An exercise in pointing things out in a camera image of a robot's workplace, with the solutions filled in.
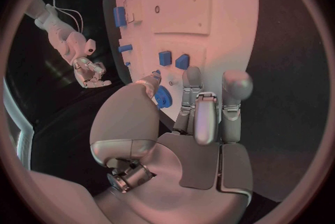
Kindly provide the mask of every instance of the humanoid robot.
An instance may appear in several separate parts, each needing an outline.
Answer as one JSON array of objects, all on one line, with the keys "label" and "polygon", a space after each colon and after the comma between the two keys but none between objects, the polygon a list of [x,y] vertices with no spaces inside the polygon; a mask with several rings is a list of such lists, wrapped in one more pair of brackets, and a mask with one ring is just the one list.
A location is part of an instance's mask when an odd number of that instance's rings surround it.
[{"label": "humanoid robot", "polygon": [[84,88],[102,87],[111,81],[102,81],[106,72],[103,63],[92,63],[87,59],[95,51],[95,41],[88,41],[80,32],[58,18],[57,10],[43,0],[33,0],[26,14],[35,19],[35,25],[47,31],[50,44],[59,52],[62,58],[73,66],[78,83]]},{"label": "humanoid robot", "polygon": [[155,71],[100,108],[90,148],[97,163],[111,169],[111,187],[95,197],[97,205],[112,223],[238,223],[252,197],[248,153],[238,143],[240,103],[252,92],[251,78],[223,73],[219,124],[216,94],[202,92],[199,68],[188,67],[174,130],[158,137],[151,98],[160,82]]}]

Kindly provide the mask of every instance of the cable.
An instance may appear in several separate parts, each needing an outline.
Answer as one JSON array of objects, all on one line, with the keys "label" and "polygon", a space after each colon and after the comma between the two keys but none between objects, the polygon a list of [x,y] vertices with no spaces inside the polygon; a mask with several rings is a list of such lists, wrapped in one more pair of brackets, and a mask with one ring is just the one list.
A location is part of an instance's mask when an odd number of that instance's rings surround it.
[{"label": "cable", "polygon": [[[76,23],[76,26],[77,26],[77,28],[78,28],[78,32],[83,33],[84,21],[83,21],[83,17],[82,17],[82,15],[81,15],[78,11],[76,11],[76,10],[72,10],[72,9],[58,8],[58,7],[56,6],[56,0],[52,0],[52,6],[54,6],[55,9],[57,9],[58,11],[60,11],[60,12],[62,12],[62,13],[64,13],[64,14],[66,14],[66,15],[68,15],[68,16],[70,16],[70,17],[72,17],[72,19],[73,19],[73,20],[75,21],[75,23]],[[69,13],[64,12],[64,11],[75,12],[75,13],[77,13],[77,14],[79,15],[80,20],[81,20],[81,22],[82,22],[82,29],[81,29],[81,30],[80,30],[80,28],[79,28],[79,24],[78,24],[77,20],[75,19],[75,17],[72,16],[71,14],[69,14]]]}]

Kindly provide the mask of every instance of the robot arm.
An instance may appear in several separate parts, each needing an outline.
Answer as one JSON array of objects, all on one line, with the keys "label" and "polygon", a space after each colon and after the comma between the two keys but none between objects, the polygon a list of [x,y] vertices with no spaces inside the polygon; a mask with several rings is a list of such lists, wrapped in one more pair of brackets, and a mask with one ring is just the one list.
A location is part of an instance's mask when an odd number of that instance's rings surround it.
[{"label": "robot arm", "polygon": [[83,34],[58,18],[55,7],[33,0],[26,14],[35,19],[35,25],[47,31],[50,44],[62,58],[74,68],[78,83],[84,88],[110,85],[110,81],[101,81],[106,69],[102,63],[92,63],[87,59],[95,51],[95,41],[86,40]]}]

